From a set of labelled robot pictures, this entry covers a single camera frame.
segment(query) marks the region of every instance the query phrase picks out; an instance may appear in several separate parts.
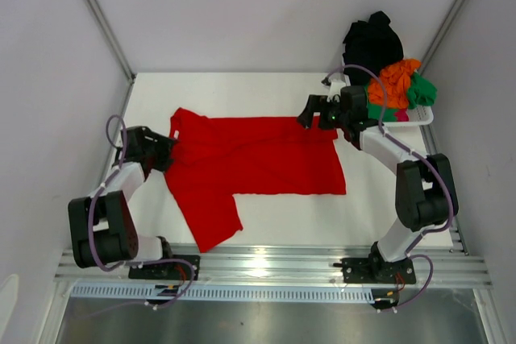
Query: black cloth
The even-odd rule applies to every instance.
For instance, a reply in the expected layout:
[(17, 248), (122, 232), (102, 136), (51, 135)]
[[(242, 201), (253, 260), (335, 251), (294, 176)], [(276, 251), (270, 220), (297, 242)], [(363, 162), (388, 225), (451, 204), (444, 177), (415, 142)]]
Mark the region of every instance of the black cloth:
[[(402, 60), (402, 42), (389, 24), (390, 19), (383, 11), (372, 14), (368, 22), (352, 23), (343, 42), (346, 44), (344, 63), (360, 64), (378, 76), (385, 66)], [(347, 68), (344, 73), (352, 85), (366, 85), (371, 79), (366, 72), (356, 68)]]

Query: white table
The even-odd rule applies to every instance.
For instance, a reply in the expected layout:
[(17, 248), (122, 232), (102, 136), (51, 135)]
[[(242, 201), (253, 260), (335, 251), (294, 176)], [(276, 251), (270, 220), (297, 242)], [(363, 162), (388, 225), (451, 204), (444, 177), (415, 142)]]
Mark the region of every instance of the white table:
[[(179, 107), (208, 117), (297, 116), (311, 93), (325, 94), (321, 73), (140, 73), (124, 119), (169, 134)], [(424, 149), (418, 127), (393, 128), (397, 137)], [(335, 141), (347, 195), (235, 195), (243, 231), (230, 245), (360, 246), (383, 237), (396, 219), (391, 171), (343, 139)], [(152, 172), (129, 202), (139, 234), (170, 243), (194, 243), (163, 174)], [(448, 232), (425, 237), (421, 246), (452, 246)]]

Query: white wall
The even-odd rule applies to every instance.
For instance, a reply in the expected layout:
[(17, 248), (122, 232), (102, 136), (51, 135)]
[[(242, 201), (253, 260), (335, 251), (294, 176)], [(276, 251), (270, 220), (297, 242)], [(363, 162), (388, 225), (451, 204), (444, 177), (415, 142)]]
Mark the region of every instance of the white wall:
[(127, 86), (82, 0), (0, 0), (0, 85), (0, 283), (20, 275), (3, 342), (29, 343)]
[(323, 72), (350, 24), (377, 10), (421, 58), (452, 1), (99, 0), (136, 72)]
[(468, 0), (424, 74), (439, 88), (435, 128), (466, 243), (485, 257), (507, 321), (516, 315), (515, 28), (514, 0)]

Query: white basket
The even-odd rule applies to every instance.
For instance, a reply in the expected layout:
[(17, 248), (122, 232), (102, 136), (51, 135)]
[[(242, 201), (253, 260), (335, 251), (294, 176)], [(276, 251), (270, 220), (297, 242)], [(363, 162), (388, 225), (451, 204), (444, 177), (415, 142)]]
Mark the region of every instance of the white basket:
[[(343, 76), (343, 82), (346, 85), (351, 85), (349, 81), (349, 77), (345, 74), (341, 74)], [(384, 122), (385, 126), (421, 126), (428, 125), (432, 121), (434, 121), (434, 112), (432, 112), (432, 108), (429, 106), (418, 106), (415, 109), (407, 109), (407, 116), (409, 116), (409, 121), (405, 122)]]

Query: green cloth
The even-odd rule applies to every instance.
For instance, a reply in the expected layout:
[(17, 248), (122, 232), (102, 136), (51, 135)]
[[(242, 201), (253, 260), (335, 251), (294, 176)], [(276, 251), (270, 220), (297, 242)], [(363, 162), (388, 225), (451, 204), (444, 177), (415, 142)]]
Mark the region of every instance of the green cloth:
[[(397, 117), (394, 115), (399, 111), (398, 108), (386, 108), (384, 114), (385, 122), (396, 122)], [(381, 105), (373, 105), (368, 102), (368, 117), (375, 120), (380, 118)]]
[(418, 105), (432, 106), (437, 96), (437, 89), (429, 80), (424, 79), (414, 72), (411, 77), (412, 82), (406, 92), (409, 100), (409, 109), (414, 109)]

